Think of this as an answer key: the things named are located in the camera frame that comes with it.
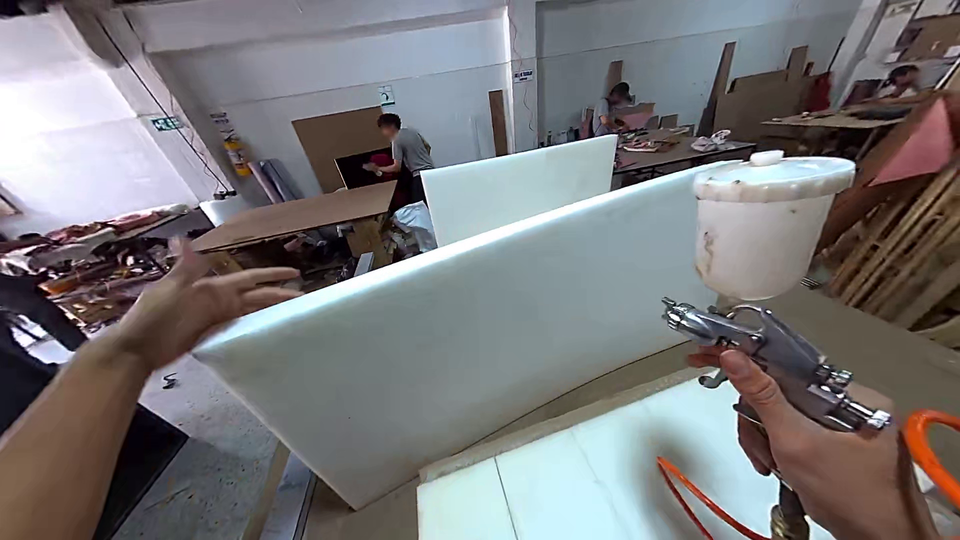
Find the gray t-shirt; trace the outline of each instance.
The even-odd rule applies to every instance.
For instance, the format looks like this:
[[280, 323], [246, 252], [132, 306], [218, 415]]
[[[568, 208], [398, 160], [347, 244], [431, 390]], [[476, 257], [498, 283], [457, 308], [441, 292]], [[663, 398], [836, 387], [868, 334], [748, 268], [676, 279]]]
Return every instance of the gray t-shirt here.
[[406, 165], [414, 176], [419, 176], [423, 169], [434, 167], [430, 153], [426, 151], [423, 136], [413, 128], [400, 128], [393, 144], [394, 160]]
[[610, 115], [610, 102], [607, 101], [607, 98], [605, 97], [600, 98], [600, 101], [598, 101], [596, 106], [593, 107], [593, 136], [609, 135], [613, 133], [612, 129], [600, 123], [601, 116]]

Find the dark hair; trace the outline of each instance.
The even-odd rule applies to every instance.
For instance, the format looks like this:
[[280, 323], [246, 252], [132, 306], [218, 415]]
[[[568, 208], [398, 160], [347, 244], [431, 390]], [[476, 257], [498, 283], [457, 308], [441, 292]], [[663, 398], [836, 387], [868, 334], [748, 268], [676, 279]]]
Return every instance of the dark hair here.
[[890, 74], [887, 75], [887, 80], [883, 82], [881, 87], [892, 85], [897, 81], [898, 77], [909, 75], [910, 73], [917, 71], [920, 71], [920, 68], [912, 63], [895, 67], [890, 70]]
[[610, 95], [630, 97], [630, 85], [626, 83], [617, 83], [610, 89]]
[[380, 117], [376, 119], [376, 127], [382, 128], [384, 126], [394, 126], [400, 129], [400, 117], [392, 112], [380, 114]]

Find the fire extinguisher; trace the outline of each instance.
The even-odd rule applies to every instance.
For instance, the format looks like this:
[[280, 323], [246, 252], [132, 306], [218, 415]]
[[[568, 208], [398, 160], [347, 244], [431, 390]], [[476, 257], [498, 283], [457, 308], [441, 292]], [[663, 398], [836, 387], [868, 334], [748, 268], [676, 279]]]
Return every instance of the fire extinguisher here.
[[230, 156], [230, 162], [233, 163], [233, 170], [238, 175], [250, 176], [253, 174], [253, 171], [250, 170], [250, 162], [247, 160], [247, 150], [237, 136], [227, 137], [224, 140], [224, 148], [227, 149], [227, 155]]

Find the paint cup lid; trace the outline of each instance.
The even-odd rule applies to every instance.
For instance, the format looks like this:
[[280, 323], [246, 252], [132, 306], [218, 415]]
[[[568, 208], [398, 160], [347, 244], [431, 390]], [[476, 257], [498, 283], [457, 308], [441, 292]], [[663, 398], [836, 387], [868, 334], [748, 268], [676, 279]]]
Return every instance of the paint cup lid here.
[[782, 150], [771, 150], [697, 173], [693, 190], [698, 199], [726, 203], [797, 201], [843, 191], [855, 172], [850, 160], [785, 158]]

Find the white acrylic sheet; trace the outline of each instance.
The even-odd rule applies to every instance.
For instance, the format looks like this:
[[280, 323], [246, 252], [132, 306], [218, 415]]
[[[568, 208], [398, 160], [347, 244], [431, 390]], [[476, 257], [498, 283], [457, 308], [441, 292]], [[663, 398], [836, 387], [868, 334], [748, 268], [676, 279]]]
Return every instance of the white acrylic sheet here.
[[[779, 483], [740, 450], [736, 399], [729, 384], [708, 390], [691, 380], [420, 485], [420, 540], [701, 538], [663, 481], [659, 455], [769, 536]], [[714, 538], [743, 538], [675, 483]], [[502, 489], [482, 489], [491, 485]], [[810, 537], [831, 538], [816, 525]]]
[[422, 171], [438, 245], [610, 191], [616, 135]]
[[693, 269], [701, 169], [258, 311], [196, 357], [362, 507], [580, 384], [681, 343], [660, 297], [715, 300]]

